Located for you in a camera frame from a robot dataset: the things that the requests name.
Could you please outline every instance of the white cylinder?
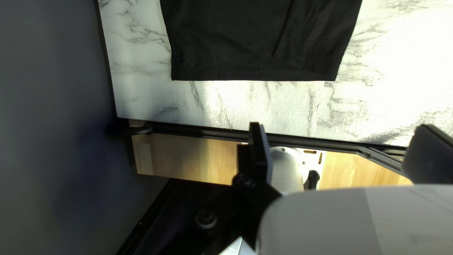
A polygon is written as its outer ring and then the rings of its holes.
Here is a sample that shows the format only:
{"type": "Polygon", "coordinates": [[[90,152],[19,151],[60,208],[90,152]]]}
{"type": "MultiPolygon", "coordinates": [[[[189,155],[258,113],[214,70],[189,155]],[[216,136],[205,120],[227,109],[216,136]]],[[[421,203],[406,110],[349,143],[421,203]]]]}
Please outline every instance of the white cylinder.
{"type": "Polygon", "coordinates": [[[273,170],[271,185],[282,193],[304,190],[308,169],[303,167],[304,156],[288,147],[271,147],[273,170]]]}

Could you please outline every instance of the black fabric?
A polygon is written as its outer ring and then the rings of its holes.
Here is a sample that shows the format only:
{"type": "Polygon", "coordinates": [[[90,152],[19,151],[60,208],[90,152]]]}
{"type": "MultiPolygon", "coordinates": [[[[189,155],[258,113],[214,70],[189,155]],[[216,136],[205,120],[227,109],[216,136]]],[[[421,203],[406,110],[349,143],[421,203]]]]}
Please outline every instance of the black fabric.
{"type": "Polygon", "coordinates": [[[161,0],[172,80],[334,81],[361,0],[161,0]]]}

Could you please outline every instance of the black frame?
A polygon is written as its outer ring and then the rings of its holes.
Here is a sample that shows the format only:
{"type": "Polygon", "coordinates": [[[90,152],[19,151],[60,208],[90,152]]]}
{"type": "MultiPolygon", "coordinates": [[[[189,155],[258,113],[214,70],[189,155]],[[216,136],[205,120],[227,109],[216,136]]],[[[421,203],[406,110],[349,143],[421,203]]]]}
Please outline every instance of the black frame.
{"type": "MultiPolygon", "coordinates": [[[[248,131],[220,127],[205,127],[179,123],[165,123],[146,121],[147,134],[158,133],[185,137],[216,139],[232,142],[248,142],[248,131]]],[[[143,129],[123,126],[123,134],[131,135],[131,129],[140,130],[136,134],[143,134],[143,129]]],[[[380,166],[407,177],[403,173],[402,161],[407,147],[377,143],[347,142],[313,137],[301,137],[284,134],[266,133],[270,146],[299,147],[329,152],[343,152],[360,155],[380,166]]]]}

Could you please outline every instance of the wooden board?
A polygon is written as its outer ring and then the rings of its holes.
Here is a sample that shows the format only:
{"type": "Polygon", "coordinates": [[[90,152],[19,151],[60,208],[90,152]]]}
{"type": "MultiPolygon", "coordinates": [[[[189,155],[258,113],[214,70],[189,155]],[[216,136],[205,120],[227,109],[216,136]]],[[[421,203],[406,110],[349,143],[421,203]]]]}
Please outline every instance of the wooden board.
{"type": "Polygon", "coordinates": [[[139,174],[230,185],[237,172],[239,142],[155,133],[132,142],[139,174]]]}
{"type": "MultiPolygon", "coordinates": [[[[132,136],[132,142],[139,174],[230,185],[237,171],[238,142],[164,134],[132,136]]],[[[412,182],[359,155],[327,152],[319,189],[384,185],[412,182]]]]}
{"type": "Polygon", "coordinates": [[[356,154],[327,152],[319,189],[413,185],[404,176],[356,154]]]}

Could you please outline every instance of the gray veining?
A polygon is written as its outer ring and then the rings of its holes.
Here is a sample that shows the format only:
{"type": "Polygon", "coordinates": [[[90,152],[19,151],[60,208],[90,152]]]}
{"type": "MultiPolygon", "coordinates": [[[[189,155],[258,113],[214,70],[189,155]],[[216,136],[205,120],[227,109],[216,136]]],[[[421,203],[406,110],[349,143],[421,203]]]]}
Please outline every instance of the gray veining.
{"type": "Polygon", "coordinates": [[[158,0],[100,0],[119,117],[408,145],[453,135],[453,1],[364,0],[335,82],[171,81],[158,0]]]}

